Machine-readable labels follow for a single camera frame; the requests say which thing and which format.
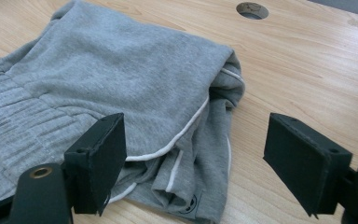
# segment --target gray fabric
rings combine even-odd
[[[219,222],[243,91],[230,47],[70,2],[0,59],[0,200],[26,169],[62,161],[96,119],[123,112],[129,157],[111,201]]]

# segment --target light wood tabletop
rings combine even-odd
[[[254,0],[264,20],[241,16],[239,0],[95,0],[137,21],[230,45],[241,61],[246,93],[234,111],[232,167],[222,223],[340,223],[308,217],[262,159],[269,113],[302,120],[353,153],[358,167],[358,15],[303,0]],[[66,0],[0,0],[0,57],[38,37]],[[122,200],[102,217],[75,223],[183,223]]]

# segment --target folded garment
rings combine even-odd
[[[124,113],[128,158],[110,201],[217,223],[243,92],[230,47],[72,1],[0,59],[0,200],[25,170],[63,161],[97,119]]]

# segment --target wrinkled cloth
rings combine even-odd
[[[62,162],[97,119],[124,113],[128,158],[110,202],[217,223],[243,92],[230,47],[72,1],[0,59],[0,200],[25,170]]]

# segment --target gray floor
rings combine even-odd
[[[310,0],[310,1],[358,14],[358,0]]]

